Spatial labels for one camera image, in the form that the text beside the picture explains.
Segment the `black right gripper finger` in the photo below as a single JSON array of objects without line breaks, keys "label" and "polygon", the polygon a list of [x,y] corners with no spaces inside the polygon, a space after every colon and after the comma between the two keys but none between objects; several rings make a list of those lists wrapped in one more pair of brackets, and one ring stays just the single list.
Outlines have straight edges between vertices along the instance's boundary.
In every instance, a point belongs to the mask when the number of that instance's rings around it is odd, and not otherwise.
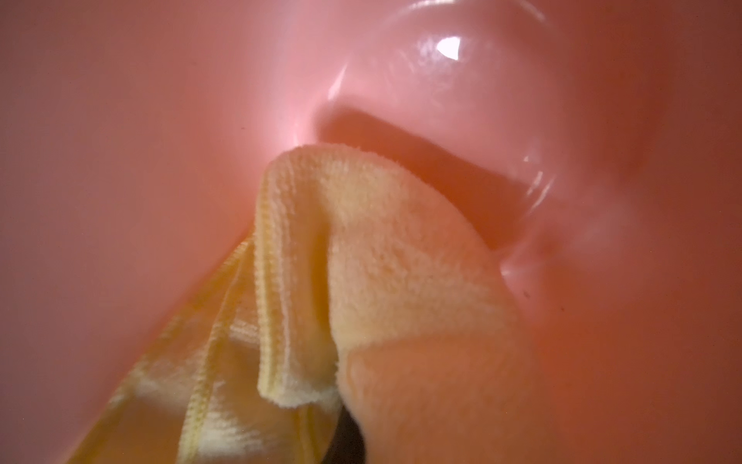
[{"label": "black right gripper finger", "polygon": [[343,408],[325,453],[324,464],[365,464],[365,458],[361,429],[350,412]]}]

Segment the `cream yellow microfibre cloth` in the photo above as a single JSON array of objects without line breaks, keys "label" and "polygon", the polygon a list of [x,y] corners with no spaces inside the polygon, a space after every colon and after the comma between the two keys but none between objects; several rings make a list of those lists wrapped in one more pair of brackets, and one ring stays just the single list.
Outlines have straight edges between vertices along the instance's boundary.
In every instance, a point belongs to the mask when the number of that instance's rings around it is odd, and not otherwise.
[{"label": "cream yellow microfibre cloth", "polygon": [[273,160],[253,232],[173,316],[73,463],[557,463],[500,268],[438,191],[338,145]]}]

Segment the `pink plastic bucket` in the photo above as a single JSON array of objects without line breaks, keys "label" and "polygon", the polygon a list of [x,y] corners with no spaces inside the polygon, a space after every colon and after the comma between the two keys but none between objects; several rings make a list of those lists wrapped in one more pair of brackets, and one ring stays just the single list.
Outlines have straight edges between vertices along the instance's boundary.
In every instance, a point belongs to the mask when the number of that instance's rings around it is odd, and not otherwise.
[{"label": "pink plastic bucket", "polygon": [[3,462],[67,457],[317,140],[470,217],[575,462],[740,462],[737,1],[3,2]]}]

